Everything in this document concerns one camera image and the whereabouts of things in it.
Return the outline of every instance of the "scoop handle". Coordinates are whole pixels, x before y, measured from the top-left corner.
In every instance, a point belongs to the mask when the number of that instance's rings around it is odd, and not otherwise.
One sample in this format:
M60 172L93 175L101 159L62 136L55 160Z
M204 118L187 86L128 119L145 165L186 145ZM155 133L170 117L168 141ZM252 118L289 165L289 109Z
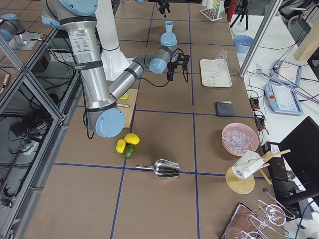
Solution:
M153 166L143 166L143 165L136 165L136 168L146 169L146 170L153 170L154 169Z

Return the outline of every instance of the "blue bin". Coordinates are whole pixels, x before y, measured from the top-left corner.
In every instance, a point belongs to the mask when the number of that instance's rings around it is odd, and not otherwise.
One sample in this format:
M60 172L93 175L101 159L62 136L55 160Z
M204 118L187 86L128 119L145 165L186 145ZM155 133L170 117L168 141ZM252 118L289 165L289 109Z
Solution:
M253 44L254 39L246 35L238 35L234 37L234 44L237 53L245 53Z

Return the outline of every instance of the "computer monitor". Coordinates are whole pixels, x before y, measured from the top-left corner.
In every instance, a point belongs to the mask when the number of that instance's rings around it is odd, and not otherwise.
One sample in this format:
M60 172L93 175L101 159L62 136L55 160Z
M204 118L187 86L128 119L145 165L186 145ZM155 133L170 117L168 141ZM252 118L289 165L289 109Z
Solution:
M290 149L285 160L305 187L305 191L280 199L290 205L313 198L319 205L319 126L306 117L287 137L279 143L280 151Z

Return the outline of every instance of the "tripod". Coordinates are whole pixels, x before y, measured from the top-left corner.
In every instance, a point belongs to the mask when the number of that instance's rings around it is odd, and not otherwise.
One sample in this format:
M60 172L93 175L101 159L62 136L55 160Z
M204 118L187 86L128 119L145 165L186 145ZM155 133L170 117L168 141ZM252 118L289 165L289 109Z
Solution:
M244 16L246 16L246 30L248 30L248 6L249 0L243 0L242 7L240 13L237 15L236 19L233 21L233 23L230 25L230 27L233 27L235 22L240 18L240 22L243 21Z

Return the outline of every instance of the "blue joint cap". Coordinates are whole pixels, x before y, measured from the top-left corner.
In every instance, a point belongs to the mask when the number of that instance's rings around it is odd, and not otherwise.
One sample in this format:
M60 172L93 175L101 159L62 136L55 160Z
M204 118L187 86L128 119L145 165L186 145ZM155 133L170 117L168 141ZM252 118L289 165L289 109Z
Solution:
M1 30L0 29L0 36L5 40L5 41L11 41L13 39L13 35L6 31L6 30Z
M118 108L111 108L101 113L96 120L95 131L101 137L117 136L125 125L125 116Z
M90 16L98 8L98 0L59 0L72 13L79 16Z
M57 29L62 29L61 25L58 21L52 20L52 19L44 17L42 15L41 15L41 18L42 18L42 22L44 25L47 25L47 26L50 26L53 28L57 28Z
M155 73L160 75L166 69L167 63L160 58L155 58L150 62L149 69Z
M8 14L4 14L1 16L2 19L4 20L18 20L19 18L17 17L17 15L13 14L13 13L8 13Z
M165 32L160 37L160 43L163 46L175 46L177 44L177 39L174 33L172 32Z

